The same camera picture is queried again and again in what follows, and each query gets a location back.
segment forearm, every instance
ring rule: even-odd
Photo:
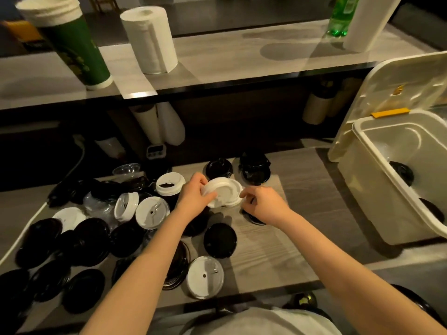
[[[189,218],[174,210],[82,330],[82,335],[144,335]]]
[[[280,228],[362,335],[447,334],[428,314],[343,252],[298,214],[291,212]]]

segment person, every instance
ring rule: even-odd
[[[81,331],[81,335],[143,335],[148,331],[171,260],[186,225],[216,193],[202,196],[206,177],[195,173],[165,219]],[[307,260],[361,335],[447,334],[438,322],[387,282],[351,258],[270,187],[247,187],[242,208],[283,231]],[[193,334],[340,334],[324,316],[307,310],[250,308],[200,325]]]

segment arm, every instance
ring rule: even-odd
[[[245,211],[290,238],[362,335],[447,334],[427,313],[293,212],[272,188],[247,187],[241,197],[246,197]]]
[[[112,287],[81,335],[145,335],[180,237],[191,220],[216,197],[200,194],[207,183],[195,173],[183,186],[176,208],[162,223],[144,251]]]

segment light-colored clothing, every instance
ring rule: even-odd
[[[341,335],[327,318],[306,310],[249,308],[188,329],[185,335]]]

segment green paper cup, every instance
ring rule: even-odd
[[[78,0],[23,0],[16,8],[87,89],[105,88],[113,82],[92,40]]]

